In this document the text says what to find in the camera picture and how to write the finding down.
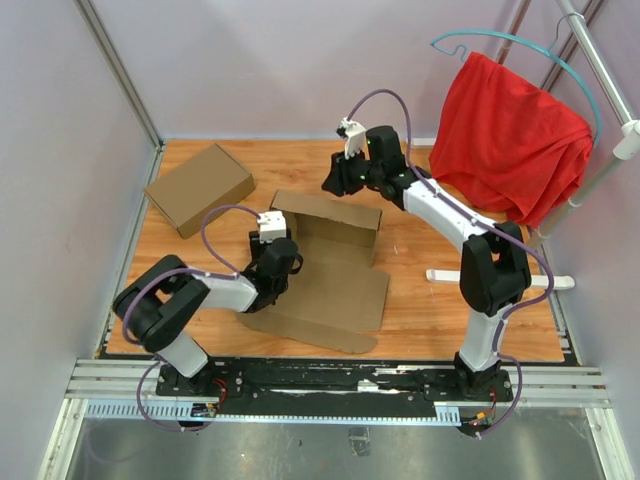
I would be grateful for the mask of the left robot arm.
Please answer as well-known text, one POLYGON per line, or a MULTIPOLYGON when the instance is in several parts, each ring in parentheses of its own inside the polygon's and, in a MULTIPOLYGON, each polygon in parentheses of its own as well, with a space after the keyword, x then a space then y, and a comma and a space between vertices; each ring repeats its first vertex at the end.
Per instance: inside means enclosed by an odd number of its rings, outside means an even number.
POLYGON ((206 272, 167 255, 154 264, 112 303, 129 340, 168 364, 163 374, 177 380, 178 390, 200 396, 223 377, 214 372, 206 351, 186 332, 200 309, 253 314, 276 303, 288 289, 288 280, 303 265, 291 229, 271 238, 249 233, 251 261, 234 274, 206 272))

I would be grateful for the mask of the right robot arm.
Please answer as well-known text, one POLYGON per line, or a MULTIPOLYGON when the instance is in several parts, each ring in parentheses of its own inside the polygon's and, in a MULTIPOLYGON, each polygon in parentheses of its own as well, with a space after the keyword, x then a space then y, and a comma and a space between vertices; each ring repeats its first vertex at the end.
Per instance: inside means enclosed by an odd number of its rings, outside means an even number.
POLYGON ((459 287, 470 308, 465 339, 454 357, 453 387, 466 400, 488 393, 499 379, 498 351, 505 314, 531 285, 522 235, 512 222, 494 223, 443 190, 426 171, 410 166, 397 132, 342 120, 345 142, 331 157, 324 191, 337 197, 367 188, 426 222, 461 254, 459 287))

